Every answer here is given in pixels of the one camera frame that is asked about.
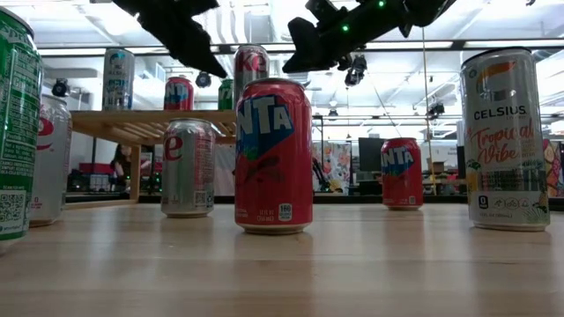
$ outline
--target green can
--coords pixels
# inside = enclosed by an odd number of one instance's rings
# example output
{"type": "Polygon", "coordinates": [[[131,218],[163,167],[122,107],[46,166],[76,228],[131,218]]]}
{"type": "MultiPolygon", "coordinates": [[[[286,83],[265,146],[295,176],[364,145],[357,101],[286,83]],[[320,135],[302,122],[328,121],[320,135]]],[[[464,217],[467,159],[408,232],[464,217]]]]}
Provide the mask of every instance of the green can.
{"type": "Polygon", "coordinates": [[[219,87],[219,98],[218,98],[218,109],[219,110],[233,110],[233,80],[224,79],[219,87]]]}
{"type": "Polygon", "coordinates": [[[0,254],[29,228],[42,74],[32,28],[0,7],[0,254]]]}

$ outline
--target aluminum can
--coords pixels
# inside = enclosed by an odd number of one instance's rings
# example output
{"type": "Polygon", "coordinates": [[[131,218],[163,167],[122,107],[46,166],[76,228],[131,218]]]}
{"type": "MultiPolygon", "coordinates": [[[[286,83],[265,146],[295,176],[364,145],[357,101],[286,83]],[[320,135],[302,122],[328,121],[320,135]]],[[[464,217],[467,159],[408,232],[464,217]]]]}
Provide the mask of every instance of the aluminum can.
{"type": "Polygon", "coordinates": [[[303,231],[313,216],[311,106],[304,87],[266,78],[237,104],[235,223],[246,232],[303,231]]]}
{"type": "Polygon", "coordinates": [[[103,110],[131,110],[135,56],[128,50],[109,48],[104,55],[103,110]]]}
{"type": "Polygon", "coordinates": [[[63,212],[69,174],[72,120],[67,103],[41,96],[30,226],[53,224],[63,212]]]}
{"type": "Polygon", "coordinates": [[[421,149],[414,138],[386,140],[382,146],[383,203],[390,210],[417,210],[423,205],[421,149]]]}
{"type": "Polygon", "coordinates": [[[218,110],[233,110],[233,80],[224,79],[219,87],[218,110]]]}
{"type": "Polygon", "coordinates": [[[260,45],[241,45],[235,52],[233,100],[239,102],[245,85],[253,80],[268,78],[270,59],[266,49],[260,45]]]}
{"type": "Polygon", "coordinates": [[[33,30],[0,7],[0,254],[26,235],[39,124],[41,57],[33,30]]]}
{"type": "Polygon", "coordinates": [[[204,217],[213,210],[215,131],[198,119],[170,122],[163,142],[160,209],[169,217],[204,217]]]}
{"type": "Polygon", "coordinates": [[[535,61],[526,48],[475,55],[461,72],[470,219],[477,227],[550,224],[535,61]]]}
{"type": "Polygon", "coordinates": [[[165,110],[194,109],[194,85],[187,78],[171,77],[165,87],[165,110]]]}

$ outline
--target red can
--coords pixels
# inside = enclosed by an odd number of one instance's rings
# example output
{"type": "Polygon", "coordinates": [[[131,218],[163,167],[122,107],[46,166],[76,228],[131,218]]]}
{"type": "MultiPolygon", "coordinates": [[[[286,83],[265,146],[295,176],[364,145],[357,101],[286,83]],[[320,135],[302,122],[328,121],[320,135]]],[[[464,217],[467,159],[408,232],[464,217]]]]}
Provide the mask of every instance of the red can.
{"type": "Polygon", "coordinates": [[[249,83],[237,104],[235,223],[250,233],[303,231],[313,217],[311,106],[302,85],[249,83]]]}
{"type": "Polygon", "coordinates": [[[165,110],[192,110],[194,85],[185,77],[171,77],[165,86],[165,110]]]}
{"type": "Polygon", "coordinates": [[[421,149],[414,138],[384,142],[382,189],[383,202],[390,210],[417,210],[423,205],[421,149]]]}

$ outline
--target desk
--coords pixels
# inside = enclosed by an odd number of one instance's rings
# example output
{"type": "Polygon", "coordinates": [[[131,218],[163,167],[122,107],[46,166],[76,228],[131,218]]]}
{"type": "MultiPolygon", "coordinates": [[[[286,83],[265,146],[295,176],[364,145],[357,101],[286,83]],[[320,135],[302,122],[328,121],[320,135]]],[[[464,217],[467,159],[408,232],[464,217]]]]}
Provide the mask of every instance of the desk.
{"type": "Polygon", "coordinates": [[[562,316],[564,215],[474,229],[462,204],[316,205],[298,235],[253,236],[233,205],[66,212],[0,258],[3,317],[562,316]]]}

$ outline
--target silver can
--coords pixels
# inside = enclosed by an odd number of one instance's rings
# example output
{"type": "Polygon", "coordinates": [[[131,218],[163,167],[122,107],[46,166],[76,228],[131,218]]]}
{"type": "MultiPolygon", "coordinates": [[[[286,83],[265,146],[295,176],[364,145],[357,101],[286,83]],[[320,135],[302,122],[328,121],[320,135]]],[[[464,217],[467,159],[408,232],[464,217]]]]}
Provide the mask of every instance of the silver can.
{"type": "Polygon", "coordinates": [[[237,105],[248,83],[268,78],[271,62],[266,49],[254,44],[239,46],[234,60],[233,103],[237,105]]]}
{"type": "Polygon", "coordinates": [[[463,63],[464,156],[477,227],[543,231],[550,224],[535,61],[526,48],[463,63]]]}
{"type": "Polygon", "coordinates": [[[51,225],[61,216],[67,193],[71,135],[71,113],[66,102],[42,95],[30,226],[51,225]]]}
{"type": "Polygon", "coordinates": [[[215,132],[198,119],[173,120],[163,141],[160,209],[169,217],[204,217],[213,210],[215,132]]]}
{"type": "Polygon", "coordinates": [[[103,110],[131,110],[135,56],[130,51],[109,48],[104,56],[103,110]]]}

